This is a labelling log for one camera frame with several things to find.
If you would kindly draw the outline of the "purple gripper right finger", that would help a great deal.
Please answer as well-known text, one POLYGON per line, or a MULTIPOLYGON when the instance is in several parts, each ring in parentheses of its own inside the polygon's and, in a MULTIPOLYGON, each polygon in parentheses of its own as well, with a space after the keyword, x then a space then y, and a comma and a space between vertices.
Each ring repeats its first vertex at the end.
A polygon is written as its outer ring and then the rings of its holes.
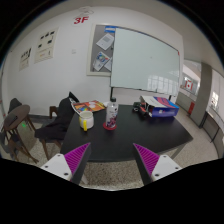
POLYGON ((133 144, 133 154, 144 185, 181 170, 168 155, 158 155, 136 143, 133 144))

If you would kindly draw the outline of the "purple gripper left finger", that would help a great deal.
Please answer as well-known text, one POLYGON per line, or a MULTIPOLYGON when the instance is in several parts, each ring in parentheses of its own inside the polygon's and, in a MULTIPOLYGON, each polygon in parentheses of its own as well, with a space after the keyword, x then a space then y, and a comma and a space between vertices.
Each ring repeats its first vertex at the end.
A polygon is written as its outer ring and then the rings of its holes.
POLYGON ((42 169, 74 184, 79 184, 90 155, 91 144, 86 143, 65 155, 56 154, 42 166, 42 169))

